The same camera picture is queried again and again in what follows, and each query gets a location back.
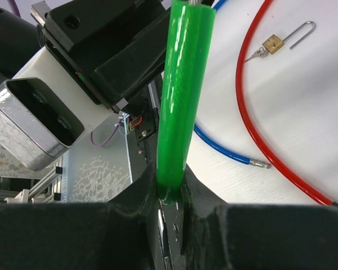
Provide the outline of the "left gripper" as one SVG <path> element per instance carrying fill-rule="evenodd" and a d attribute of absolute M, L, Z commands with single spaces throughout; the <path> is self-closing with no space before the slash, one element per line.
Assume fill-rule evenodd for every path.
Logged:
<path fill-rule="evenodd" d="M 55 59 L 97 105 L 140 113 L 163 71 L 170 11 L 161 1 L 70 1 L 30 8 Z"/>

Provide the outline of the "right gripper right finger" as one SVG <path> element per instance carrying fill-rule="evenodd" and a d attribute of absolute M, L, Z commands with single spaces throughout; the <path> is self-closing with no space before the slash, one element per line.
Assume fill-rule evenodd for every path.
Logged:
<path fill-rule="evenodd" d="M 230 204 L 186 168 L 187 269 L 338 269 L 338 207 Z"/>

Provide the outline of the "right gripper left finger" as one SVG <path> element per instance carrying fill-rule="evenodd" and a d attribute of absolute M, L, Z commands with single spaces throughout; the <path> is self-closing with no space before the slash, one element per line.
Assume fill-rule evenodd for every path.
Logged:
<path fill-rule="evenodd" d="M 156 269 L 155 164 L 108 202 L 0 205 L 0 269 Z"/>

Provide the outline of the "green cable lock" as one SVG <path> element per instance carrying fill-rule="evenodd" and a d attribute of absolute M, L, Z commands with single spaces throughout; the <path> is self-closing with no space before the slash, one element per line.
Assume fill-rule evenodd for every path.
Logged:
<path fill-rule="evenodd" d="M 180 197 L 216 11 L 201 1 L 173 1 L 159 116 L 156 179 L 159 198 Z"/>

